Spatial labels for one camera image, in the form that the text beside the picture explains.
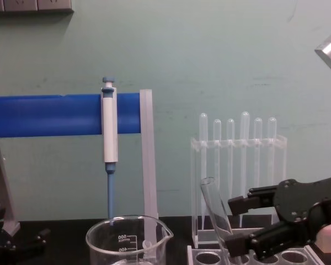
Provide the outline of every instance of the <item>pipette stand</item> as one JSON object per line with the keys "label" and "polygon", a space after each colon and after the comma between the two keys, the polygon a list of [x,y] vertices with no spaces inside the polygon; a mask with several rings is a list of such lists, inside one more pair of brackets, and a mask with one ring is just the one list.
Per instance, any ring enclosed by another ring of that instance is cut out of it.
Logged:
{"label": "pipette stand", "polygon": [[[100,94],[0,97],[0,138],[100,135],[101,114]],[[149,89],[118,94],[118,134],[139,133],[145,215],[158,218],[153,104]],[[1,151],[0,206],[6,209],[3,229],[13,236],[19,230],[19,223]]]}
{"label": "pipette stand", "polygon": [[[207,212],[200,190],[202,178],[216,179],[224,202],[246,195],[250,187],[270,186],[286,179],[287,138],[276,134],[276,119],[268,120],[265,138],[260,118],[254,121],[254,137],[249,138],[249,122],[249,113],[243,112],[239,123],[240,137],[235,139],[234,120],[227,121],[227,135],[222,137],[221,121],[216,119],[213,122],[213,140],[209,140],[207,115],[200,115],[199,140],[191,138],[190,143],[192,236],[195,248],[218,243],[214,230],[206,229],[211,227],[210,219],[203,218]],[[249,214],[270,214],[271,222],[276,222],[278,218],[273,212],[273,209],[258,209],[251,210]]]}

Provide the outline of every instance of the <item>pipette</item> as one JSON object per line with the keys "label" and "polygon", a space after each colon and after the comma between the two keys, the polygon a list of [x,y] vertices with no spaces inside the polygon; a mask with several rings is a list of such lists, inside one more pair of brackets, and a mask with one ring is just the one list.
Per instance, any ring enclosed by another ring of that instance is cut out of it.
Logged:
{"label": "pipette", "polygon": [[235,138],[235,123],[233,119],[227,120],[227,140],[228,140],[228,197],[232,197],[233,191],[233,144]]}
{"label": "pipette", "polygon": [[118,120],[116,113],[116,88],[114,79],[103,77],[102,128],[104,140],[104,163],[108,175],[108,217],[114,217],[114,173],[118,161]]}
{"label": "pipette", "polygon": [[[240,139],[242,140],[241,152],[241,195],[245,196],[247,186],[247,145],[249,139],[250,114],[243,112],[241,117]],[[240,215],[239,227],[242,227],[243,216]]]}
{"label": "pipette", "polygon": [[213,122],[213,140],[215,141],[215,180],[217,182],[218,189],[220,188],[220,141],[222,140],[222,123],[216,119]]}
{"label": "pipette", "polygon": [[[274,164],[275,164],[275,140],[277,134],[277,120],[274,117],[271,117],[267,122],[267,138],[269,139],[268,147],[268,183],[269,186],[274,185]],[[271,216],[271,223],[278,221],[277,213],[274,212]]]}
{"label": "pipette", "polygon": [[254,188],[259,187],[260,184],[260,144],[263,138],[263,120],[256,118],[254,120]]}
{"label": "pipette", "polygon": [[[209,127],[207,122],[207,114],[201,113],[200,115],[200,133],[199,140],[201,142],[201,179],[207,177],[207,141],[209,140]],[[202,229],[205,227],[205,214],[206,203],[204,197],[201,197],[201,217],[202,217]]]}

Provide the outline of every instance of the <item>test tube rack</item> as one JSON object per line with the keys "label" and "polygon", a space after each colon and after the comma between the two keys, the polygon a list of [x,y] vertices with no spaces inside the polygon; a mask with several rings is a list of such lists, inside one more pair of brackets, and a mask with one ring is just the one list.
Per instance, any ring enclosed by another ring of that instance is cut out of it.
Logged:
{"label": "test tube rack", "polygon": [[[236,138],[235,121],[228,119],[226,136],[222,138],[222,123],[213,121],[213,138],[209,140],[207,114],[199,118],[199,139],[191,138],[191,214],[192,234],[195,248],[199,245],[217,243],[213,229],[205,229],[206,204],[200,190],[200,181],[214,177],[221,198],[246,196],[254,187],[271,186],[286,179],[287,138],[278,135],[277,121],[271,117],[267,122],[267,135],[263,138],[263,121],[254,120],[250,133],[250,114],[241,115],[239,138]],[[277,221],[274,209],[251,210],[249,214],[271,214],[271,222]],[[242,227],[242,216],[239,227]]]}

